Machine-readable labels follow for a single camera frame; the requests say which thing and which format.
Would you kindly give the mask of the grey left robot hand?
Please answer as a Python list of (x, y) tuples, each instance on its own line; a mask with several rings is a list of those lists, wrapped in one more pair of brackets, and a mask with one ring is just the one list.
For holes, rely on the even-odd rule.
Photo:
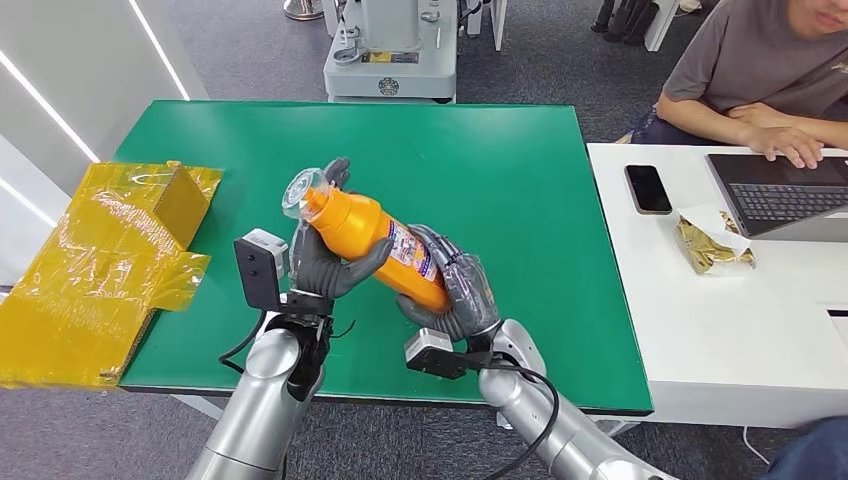
[(313, 226), (300, 220), (290, 247), (290, 289), (338, 299), (378, 271), (391, 250), (392, 242), (380, 239), (366, 255), (345, 261), (326, 247)]

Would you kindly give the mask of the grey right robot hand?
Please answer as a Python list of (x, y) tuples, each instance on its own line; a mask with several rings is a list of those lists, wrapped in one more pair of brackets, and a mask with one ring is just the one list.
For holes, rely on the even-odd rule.
[(402, 314), (420, 327), (447, 334), (453, 342), (484, 335), (498, 326), (502, 317), (480, 259), (427, 225), (412, 224), (409, 229), (435, 260), (449, 307), (434, 313), (399, 294), (396, 304)]

